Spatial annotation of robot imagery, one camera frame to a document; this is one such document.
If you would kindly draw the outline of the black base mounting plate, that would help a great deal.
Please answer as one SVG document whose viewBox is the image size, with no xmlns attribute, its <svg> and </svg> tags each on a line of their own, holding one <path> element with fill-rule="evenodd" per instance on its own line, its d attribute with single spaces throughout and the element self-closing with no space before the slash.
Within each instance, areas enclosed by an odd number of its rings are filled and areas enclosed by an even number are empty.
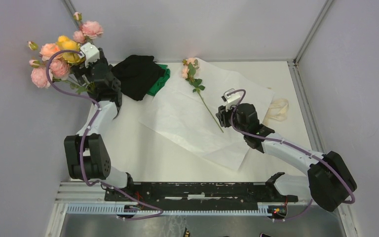
<svg viewBox="0 0 379 237">
<path fill-rule="evenodd" d="M 282 195 L 270 182 L 135 182 L 123 191 L 164 211 L 248 211 L 256 210 L 258 203 L 299 200 L 294 195 Z"/>
</svg>

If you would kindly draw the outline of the black cloth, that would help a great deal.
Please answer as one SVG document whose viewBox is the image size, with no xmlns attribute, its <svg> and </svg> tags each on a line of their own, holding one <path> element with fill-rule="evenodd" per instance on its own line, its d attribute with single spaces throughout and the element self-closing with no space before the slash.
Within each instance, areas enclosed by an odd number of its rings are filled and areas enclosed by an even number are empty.
<svg viewBox="0 0 379 237">
<path fill-rule="evenodd" d="M 158 79 L 165 74 L 153 56 L 130 55 L 111 69 L 121 82 L 121 92 L 135 101 L 141 101 Z"/>
</svg>

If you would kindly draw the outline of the pink rose stem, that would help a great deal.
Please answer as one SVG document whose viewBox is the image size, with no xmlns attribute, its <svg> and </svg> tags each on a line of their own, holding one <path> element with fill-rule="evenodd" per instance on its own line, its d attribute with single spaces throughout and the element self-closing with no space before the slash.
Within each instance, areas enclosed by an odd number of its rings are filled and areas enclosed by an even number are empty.
<svg viewBox="0 0 379 237">
<path fill-rule="evenodd" d="M 78 43 L 85 43 L 89 40 L 94 40 L 96 38 L 100 38 L 104 29 L 102 25 L 97 21 L 82 21 L 82 14 L 79 12 L 75 12 L 73 14 L 73 18 L 75 21 L 80 23 L 79 30 L 75 31 L 73 34 L 73 40 Z"/>
</svg>

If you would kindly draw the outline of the green cloth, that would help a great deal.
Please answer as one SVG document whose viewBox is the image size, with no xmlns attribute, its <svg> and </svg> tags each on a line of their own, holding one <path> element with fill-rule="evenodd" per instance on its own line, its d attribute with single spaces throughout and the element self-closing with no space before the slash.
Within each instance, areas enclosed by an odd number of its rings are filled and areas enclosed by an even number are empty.
<svg viewBox="0 0 379 237">
<path fill-rule="evenodd" d="M 159 64 L 159 66 L 164 70 L 164 74 L 161 77 L 159 77 L 155 84 L 148 90 L 147 95 L 155 96 L 170 79 L 171 71 L 168 65 Z"/>
</svg>

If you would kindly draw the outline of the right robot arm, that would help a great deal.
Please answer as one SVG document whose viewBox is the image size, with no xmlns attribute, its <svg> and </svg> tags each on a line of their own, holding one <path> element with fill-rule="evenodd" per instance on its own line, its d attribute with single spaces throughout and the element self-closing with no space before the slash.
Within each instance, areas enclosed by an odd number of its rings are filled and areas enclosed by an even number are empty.
<svg viewBox="0 0 379 237">
<path fill-rule="evenodd" d="M 252 104 L 221 105 L 216 117 L 221 127 L 232 127 L 241 133 L 251 149 L 279 158 L 302 172 L 307 177 L 311 199 L 321 208 L 334 211 L 342 203 L 355 203 L 357 184 L 340 154 L 308 150 L 284 139 L 260 123 Z"/>
</svg>

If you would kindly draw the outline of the white paper bouquet wrap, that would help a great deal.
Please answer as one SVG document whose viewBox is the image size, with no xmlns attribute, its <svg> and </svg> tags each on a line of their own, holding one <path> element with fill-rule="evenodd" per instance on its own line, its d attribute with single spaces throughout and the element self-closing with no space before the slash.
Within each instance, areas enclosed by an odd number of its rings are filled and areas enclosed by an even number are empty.
<svg viewBox="0 0 379 237">
<path fill-rule="evenodd" d="M 233 128 L 219 128 L 215 114 L 224 104 L 223 94 L 230 89 L 244 89 L 243 102 L 253 104 L 262 120 L 274 92 L 242 74 L 224 70 L 198 59 L 195 78 L 205 89 L 196 92 L 183 78 L 182 68 L 145 107 L 140 123 L 161 134 L 198 157 L 238 170 L 248 151 L 242 134 Z"/>
</svg>

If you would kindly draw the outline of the cream printed ribbon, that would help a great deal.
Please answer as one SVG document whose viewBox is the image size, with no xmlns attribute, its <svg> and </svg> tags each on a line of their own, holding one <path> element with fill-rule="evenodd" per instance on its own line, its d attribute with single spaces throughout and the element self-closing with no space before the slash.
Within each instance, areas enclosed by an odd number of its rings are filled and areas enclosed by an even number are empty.
<svg viewBox="0 0 379 237">
<path fill-rule="evenodd" d="M 288 117 L 289 101 L 287 99 L 277 99 L 273 101 L 265 115 L 263 124 L 268 125 L 270 120 L 285 121 Z"/>
</svg>

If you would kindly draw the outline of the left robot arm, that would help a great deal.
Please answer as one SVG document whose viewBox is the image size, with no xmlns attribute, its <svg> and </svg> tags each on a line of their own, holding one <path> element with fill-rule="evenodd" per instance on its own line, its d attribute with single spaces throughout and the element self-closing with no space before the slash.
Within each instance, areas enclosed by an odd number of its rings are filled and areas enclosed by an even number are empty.
<svg viewBox="0 0 379 237">
<path fill-rule="evenodd" d="M 84 62 L 73 66 L 72 71 L 87 89 L 84 97 L 91 100 L 92 107 L 86 124 L 64 140 L 69 175 L 91 185 L 100 181 L 117 187 L 117 196 L 130 201 L 135 196 L 135 187 L 128 183 L 130 175 L 113 167 L 103 140 L 122 106 L 121 82 L 113 75 L 101 48 L 86 43 L 80 52 Z"/>
</svg>

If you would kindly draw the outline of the yellow rose stem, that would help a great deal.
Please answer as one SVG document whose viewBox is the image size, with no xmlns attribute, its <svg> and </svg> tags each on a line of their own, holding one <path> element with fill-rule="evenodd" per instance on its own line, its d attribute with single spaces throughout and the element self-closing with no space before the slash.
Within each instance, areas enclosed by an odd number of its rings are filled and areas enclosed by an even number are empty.
<svg viewBox="0 0 379 237">
<path fill-rule="evenodd" d="M 59 36 L 56 44 L 60 47 L 61 50 L 72 50 L 72 51 L 80 51 L 80 44 L 75 42 L 74 40 L 68 38 L 67 36 Z M 63 53 L 62 57 L 69 64 L 78 64 L 83 61 L 82 58 L 77 53 Z"/>
</svg>

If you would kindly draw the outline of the pink roses in vase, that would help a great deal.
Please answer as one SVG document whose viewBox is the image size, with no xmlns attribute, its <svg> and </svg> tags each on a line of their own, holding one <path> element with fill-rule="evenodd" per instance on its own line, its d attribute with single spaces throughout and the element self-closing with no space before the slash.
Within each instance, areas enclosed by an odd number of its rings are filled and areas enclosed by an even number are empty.
<svg viewBox="0 0 379 237">
<path fill-rule="evenodd" d="M 45 62 L 32 59 L 29 65 L 33 68 L 31 72 L 31 81 L 38 88 L 49 88 L 51 86 L 49 78 L 52 82 L 65 82 L 77 94 L 90 92 L 91 84 L 87 82 L 79 82 L 73 79 L 71 75 L 70 64 L 61 59 L 54 59 L 49 68 L 46 68 Z"/>
</svg>

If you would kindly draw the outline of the peach rose stem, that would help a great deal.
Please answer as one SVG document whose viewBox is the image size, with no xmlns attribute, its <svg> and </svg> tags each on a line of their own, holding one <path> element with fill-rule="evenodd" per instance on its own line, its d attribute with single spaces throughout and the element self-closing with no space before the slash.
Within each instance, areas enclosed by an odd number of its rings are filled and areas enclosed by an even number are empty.
<svg viewBox="0 0 379 237">
<path fill-rule="evenodd" d="M 51 56 L 61 50 L 61 48 L 55 43 L 47 43 L 39 47 L 33 41 L 28 41 L 28 47 L 32 51 L 39 50 L 42 61 L 48 61 Z"/>
<path fill-rule="evenodd" d="M 205 90 L 205 86 L 203 85 L 203 80 L 196 77 L 198 75 L 197 74 L 198 71 L 200 70 L 199 60 L 195 57 L 186 58 L 186 59 L 182 60 L 182 65 L 183 65 L 183 69 L 181 72 L 181 77 L 185 81 L 187 81 L 188 84 L 190 84 L 192 86 L 192 92 L 196 93 L 199 96 L 204 107 L 208 111 L 209 115 L 211 116 L 211 118 L 213 119 L 215 124 L 218 126 L 221 133 L 224 133 L 219 122 L 217 121 L 217 119 L 215 118 L 215 116 L 213 115 L 213 113 L 211 112 L 209 107 L 207 106 L 207 104 L 206 104 L 206 102 L 205 102 L 205 100 L 201 94 Z"/>
</svg>

